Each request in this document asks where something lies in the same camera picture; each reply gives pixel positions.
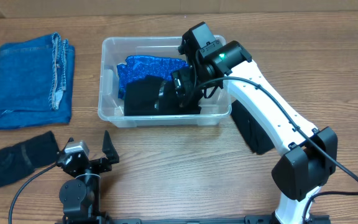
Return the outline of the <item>black garment with tape strip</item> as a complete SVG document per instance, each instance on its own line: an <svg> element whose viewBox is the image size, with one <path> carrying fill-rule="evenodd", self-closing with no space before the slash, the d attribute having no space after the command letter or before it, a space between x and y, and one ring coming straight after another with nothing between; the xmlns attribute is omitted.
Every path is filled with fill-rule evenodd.
<svg viewBox="0 0 358 224"><path fill-rule="evenodd" d="M200 114L198 102L181 108L172 81L147 75L129 83L124 97L125 116Z"/></svg>

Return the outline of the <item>blue sequin fabric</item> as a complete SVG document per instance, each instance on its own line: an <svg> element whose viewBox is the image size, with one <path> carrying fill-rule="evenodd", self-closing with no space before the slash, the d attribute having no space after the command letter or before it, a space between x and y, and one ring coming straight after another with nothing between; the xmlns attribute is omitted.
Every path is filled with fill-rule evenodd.
<svg viewBox="0 0 358 224"><path fill-rule="evenodd" d="M124 63L116 66L119 77L118 97L124 99L127 84L144 79L146 76L171 81L172 72L188 67L188 63L180 58L130 55Z"/></svg>

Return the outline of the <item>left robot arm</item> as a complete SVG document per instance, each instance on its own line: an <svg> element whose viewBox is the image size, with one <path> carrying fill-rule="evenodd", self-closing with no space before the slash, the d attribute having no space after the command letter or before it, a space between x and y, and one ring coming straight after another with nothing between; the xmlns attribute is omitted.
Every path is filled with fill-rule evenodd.
<svg viewBox="0 0 358 224"><path fill-rule="evenodd" d="M112 171L112 165L119 163L108 131L104 132L102 152L104 157L90 159L86 143L73 139L60 152L57 166L73 177L59 191L63 223L112 223L109 214L100 210L101 174Z"/></svg>

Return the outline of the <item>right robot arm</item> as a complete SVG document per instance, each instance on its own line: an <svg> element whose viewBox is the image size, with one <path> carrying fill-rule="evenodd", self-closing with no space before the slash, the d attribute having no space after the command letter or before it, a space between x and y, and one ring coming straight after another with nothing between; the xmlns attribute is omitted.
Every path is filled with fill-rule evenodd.
<svg viewBox="0 0 358 224"><path fill-rule="evenodd" d="M271 215L249 215L247 223L329 223L328 216L310 213L313 197L336 168L337 135L317 128L299 115L269 84L243 46L222 44L206 23L183 34L178 52L189 67L172 73L181 107L197 99L201 90L225 89L242 107L247 143L255 152L275 148L280 160L272 178L280 202Z"/></svg>

